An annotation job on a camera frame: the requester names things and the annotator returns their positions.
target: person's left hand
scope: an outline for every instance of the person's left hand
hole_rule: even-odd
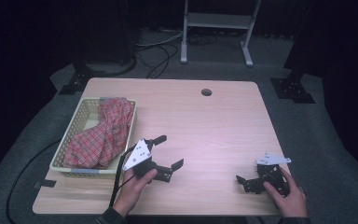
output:
[[[134,175],[132,169],[126,171],[124,174],[123,183],[125,183],[130,178],[131,180],[121,188],[121,192],[118,195],[115,204],[113,204],[113,209],[121,214],[122,217],[126,217],[138,202],[142,190],[146,184],[150,183],[157,175],[157,173],[157,170],[153,169],[147,172],[142,178],[138,179],[137,176],[131,178]]]

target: basket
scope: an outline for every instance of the basket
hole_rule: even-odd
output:
[[[60,142],[60,145],[57,148],[57,151],[50,163],[50,170],[58,171],[68,177],[86,177],[86,178],[113,178],[116,175],[118,161],[120,156],[127,151],[130,144],[132,144],[132,136],[135,130],[135,124],[137,120],[136,112],[136,102],[129,100],[133,104],[133,116],[131,121],[131,126],[129,130],[129,135],[127,138],[126,146],[123,152],[120,155],[117,155],[106,169],[72,169],[62,167],[63,157],[66,152],[71,138],[86,129],[96,126],[99,122],[98,120],[98,106],[102,100],[107,98],[84,98],[78,105],[75,111],[75,114],[72,116],[71,122],[69,123],[68,128],[63,136],[63,139]]]

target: light wood table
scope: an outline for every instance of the light wood table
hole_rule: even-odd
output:
[[[201,91],[209,89],[211,96]],[[258,178],[255,160],[265,152],[282,155],[260,91],[253,82],[93,78],[82,97],[127,97],[137,101],[134,143],[166,134],[153,147],[153,161],[171,166],[185,159],[170,183],[147,185],[133,215],[278,215],[262,193],[246,193],[236,175]],[[48,171],[54,188],[42,187],[37,214],[101,214],[113,179],[64,177]]]

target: sleeve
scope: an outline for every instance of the sleeve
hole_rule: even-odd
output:
[[[310,224],[308,217],[284,217],[283,224]]]
[[[94,224],[126,224],[127,221],[112,207],[106,209],[106,211],[98,217]]]

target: red checkered fabric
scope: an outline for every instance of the red checkered fabric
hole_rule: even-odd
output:
[[[106,168],[124,150],[132,115],[133,105],[127,99],[102,100],[98,107],[98,125],[72,137],[62,166]]]

